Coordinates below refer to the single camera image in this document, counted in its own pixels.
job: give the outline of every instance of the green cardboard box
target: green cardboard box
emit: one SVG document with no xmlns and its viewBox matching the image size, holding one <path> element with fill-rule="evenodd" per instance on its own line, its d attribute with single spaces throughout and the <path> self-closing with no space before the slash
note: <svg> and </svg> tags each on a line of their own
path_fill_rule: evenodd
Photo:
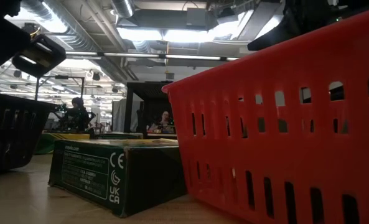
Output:
<svg viewBox="0 0 369 224">
<path fill-rule="evenodd" d="M 50 186 L 127 217 L 187 193 L 177 141 L 57 140 Z"/>
</svg>

